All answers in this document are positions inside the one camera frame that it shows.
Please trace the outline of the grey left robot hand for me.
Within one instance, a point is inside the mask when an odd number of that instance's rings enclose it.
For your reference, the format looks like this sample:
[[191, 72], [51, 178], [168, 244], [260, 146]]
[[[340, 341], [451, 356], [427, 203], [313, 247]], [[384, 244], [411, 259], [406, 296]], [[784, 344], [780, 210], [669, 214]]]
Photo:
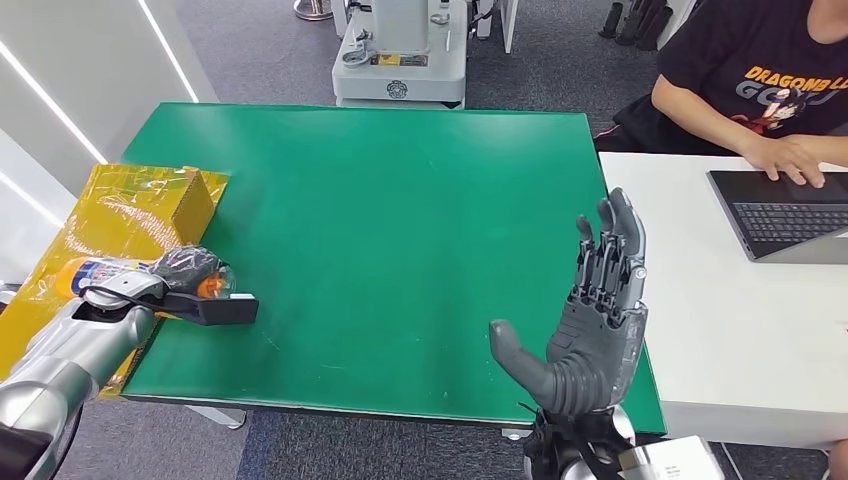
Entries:
[[234, 282], [230, 266], [198, 245], [169, 250], [149, 271], [164, 280], [171, 291], [201, 298], [226, 298]]

